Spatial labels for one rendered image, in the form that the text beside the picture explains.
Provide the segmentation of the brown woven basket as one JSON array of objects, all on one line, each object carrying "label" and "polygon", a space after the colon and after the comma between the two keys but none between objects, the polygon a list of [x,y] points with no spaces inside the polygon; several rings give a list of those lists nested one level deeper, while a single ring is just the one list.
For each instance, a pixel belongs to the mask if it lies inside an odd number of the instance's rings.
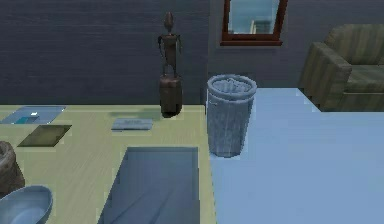
[{"label": "brown woven basket", "polygon": [[25,179],[12,145],[0,141],[0,199],[24,186]]}]

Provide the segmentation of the olive flat book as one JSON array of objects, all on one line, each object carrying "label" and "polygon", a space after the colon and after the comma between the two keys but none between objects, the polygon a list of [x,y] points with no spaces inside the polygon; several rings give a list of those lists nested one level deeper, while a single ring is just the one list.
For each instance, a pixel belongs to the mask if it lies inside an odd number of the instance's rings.
[{"label": "olive flat book", "polygon": [[70,128],[70,125],[39,125],[19,147],[54,147]]}]

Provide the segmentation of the brown wooden figure statue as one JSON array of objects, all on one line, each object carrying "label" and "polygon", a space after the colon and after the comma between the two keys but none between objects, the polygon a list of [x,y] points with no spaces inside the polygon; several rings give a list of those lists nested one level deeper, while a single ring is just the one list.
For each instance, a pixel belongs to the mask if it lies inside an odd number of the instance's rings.
[{"label": "brown wooden figure statue", "polygon": [[172,32],[173,15],[167,12],[164,18],[166,34],[158,36],[158,48],[162,56],[162,75],[159,83],[161,114],[171,118],[180,113],[182,108],[181,78],[177,73],[176,52],[181,52],[181,36]]}]

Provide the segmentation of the blue flat book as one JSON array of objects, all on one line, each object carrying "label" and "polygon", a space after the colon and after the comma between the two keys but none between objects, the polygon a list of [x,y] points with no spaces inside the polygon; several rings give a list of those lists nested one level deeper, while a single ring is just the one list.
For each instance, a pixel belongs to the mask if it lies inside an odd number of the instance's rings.
[{"label": "blue flat book", "polygon": [[65,106],[23,106],[0,121],[0,124],[50,124]]}]

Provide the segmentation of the pale blue bowl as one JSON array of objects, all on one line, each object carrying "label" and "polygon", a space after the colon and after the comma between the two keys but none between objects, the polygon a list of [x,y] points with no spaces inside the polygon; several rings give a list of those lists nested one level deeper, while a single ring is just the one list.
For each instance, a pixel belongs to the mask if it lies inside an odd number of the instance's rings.
[{"label": "pale blue bowl", "polygon": [[45,224],[52,205],[49,188],[42,185],[20,188],[0,199],[0,224]]}]

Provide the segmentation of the pale green wooden table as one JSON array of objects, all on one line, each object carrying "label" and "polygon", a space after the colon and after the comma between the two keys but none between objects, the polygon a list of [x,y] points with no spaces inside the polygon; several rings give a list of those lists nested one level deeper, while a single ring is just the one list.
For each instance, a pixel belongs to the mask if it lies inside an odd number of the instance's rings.
[{"label": "pale green wooden table", "polygon": [[[1,105],[0,121],[15,110]],[[151,119],[153,125],[114,131],[117,118]],[[0,124],[0,140],[14,147],[26,183],[53,191],[46,224],[96,224],[129,147],[196,147],[200,223],[217,224],[204,106],[186,105],[179,115],[164,119],[156,105],[69,105],[52,123],[71,126],[54,147],[19,147],[35,126]]]}]

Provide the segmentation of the red framed window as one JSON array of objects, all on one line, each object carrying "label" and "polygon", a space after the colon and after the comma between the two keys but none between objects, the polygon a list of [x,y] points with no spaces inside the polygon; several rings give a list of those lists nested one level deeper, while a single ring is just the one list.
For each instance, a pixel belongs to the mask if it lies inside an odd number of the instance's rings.
[{"label": "red framed window", "polygon": [[221,46],[281,46],[288,0],[224,0]]}]

